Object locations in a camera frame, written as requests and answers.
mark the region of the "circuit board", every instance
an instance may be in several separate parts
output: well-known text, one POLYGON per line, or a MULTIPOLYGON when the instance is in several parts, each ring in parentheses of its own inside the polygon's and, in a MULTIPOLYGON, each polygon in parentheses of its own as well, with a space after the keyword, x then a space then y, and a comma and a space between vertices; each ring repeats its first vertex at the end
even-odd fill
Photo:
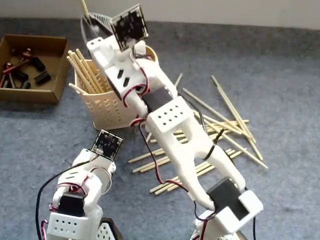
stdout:
POLYGON ((115 16, 111 28, 121 52, 149 36, 140 4, 115 16))
POLYGON ((124 139, 122 137, 101 129, 94 141, 91 151, 114 161, 123 141, 124 139))

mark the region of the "cardboard box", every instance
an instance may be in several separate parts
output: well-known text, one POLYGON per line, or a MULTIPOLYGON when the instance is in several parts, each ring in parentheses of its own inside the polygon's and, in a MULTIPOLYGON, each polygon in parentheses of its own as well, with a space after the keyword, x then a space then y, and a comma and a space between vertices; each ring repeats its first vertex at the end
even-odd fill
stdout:
POLYGON ((12 56, 12 49, 25 52, 27 48, 37 56, 45 65, 51 80, 37 85, 34 78, 41 74, 32 64, 23 65, 20 70, 29 75, 30 89, 18 89, 22 82, 14 79, 18 88, 0 88, 0 101, 32 102, 32 103, 58 103, 66 82, 69 67, 68 41, 64 37, 32 36, 32 35, 5 35, 0 43, 0 67, 4 64, 19 63, 21 55, 12 56))

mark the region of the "black electronic component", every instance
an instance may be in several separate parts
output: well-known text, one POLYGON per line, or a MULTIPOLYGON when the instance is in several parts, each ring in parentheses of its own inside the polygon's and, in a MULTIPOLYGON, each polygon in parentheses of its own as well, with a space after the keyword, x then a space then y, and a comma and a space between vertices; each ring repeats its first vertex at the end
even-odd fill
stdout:
POLYGON ((123 141, 122 137, 101 129, 91 151, 114 161, 123 141))
POLYGON ((58 213, 75 217, 83 217, 85 215, 85 197, 86 195, 79 193, 64 193, 60 199, 58 213))
POLYGON ((46 69, 46 66, 37 56, 31 58, 31 63, 39 72, 43 72, 46 69))
POLYGON ((161 106, 170 102, 172 99, 173 97, 169 94, 168 90, 164 86, 142 96, 142 100, 148 107, 149 113, 157 110, 161 106))
POLYGON ((20 86, 20 89, 30 89, 30 88, 31 88, 31 84, 28 81, 24 81, 20 86))
POLYGON ((11 88, 11 84, 9 80, 5 80, 2 84, 2 88, 4 89, 10 89, 11 88))
POLYGON ((20 71, 19 69, 12 71, 12 76, 22 82, 27 81, 29 79, 29 75, 20 71))
POLYGON ((44 71, 43 73, 41 73, 40 75, 38 75, 34 78, 35 83, 38 85, 44 84, 45 82, 47 82, 49 80, 51 80, 51 76, 49 75, 49 73, 47 71, 44 71))
POLYGON ((217 214, 225 207, 229 207, 239 221, 249 214, 239 200, 241 192, 227 177, 214 185, 207 194, 213 200, 217 214))
POLYGON ((148 37, 147 25, 140 4, 114 17, 111 21, 111 28, 122 52, 148 37))

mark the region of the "white wall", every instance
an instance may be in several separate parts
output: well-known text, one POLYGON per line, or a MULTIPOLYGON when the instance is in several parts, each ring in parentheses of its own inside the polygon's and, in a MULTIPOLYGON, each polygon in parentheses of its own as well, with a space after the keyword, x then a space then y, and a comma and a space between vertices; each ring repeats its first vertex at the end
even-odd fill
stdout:
MULTIPOLYGON (((320 30, 320 0, 86 0, 114 16, 141 3, 148 21, 298 27, 320 30)), ((0 0, 0 17, 77 18, 79 0, 0 0)))

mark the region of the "plastic basket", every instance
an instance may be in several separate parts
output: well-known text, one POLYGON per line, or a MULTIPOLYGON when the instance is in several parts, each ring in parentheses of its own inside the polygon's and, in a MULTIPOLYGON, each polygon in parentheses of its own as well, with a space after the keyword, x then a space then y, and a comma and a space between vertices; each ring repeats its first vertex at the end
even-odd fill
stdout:
MULTIPOLYGON (((158 57, 154 50, 146 46, 146 52, 152 56, 152 60, 158 63, 158 57)), ((123 102, 117 97, 116 93, 109 85, 109 81, 103 77, 92 60, 86 60, 93 73, 96 75, 100 86, 105 93, 82 94, 76 91, 86 104, 93 120, 93 126, 97 130, 119 129, 129 126, 129 123, 137 117, 130 108, 124 106, 123 102)), ((87 88, 78 81, 78 75, 74 71, 75 85, 88 92, 87 88)))

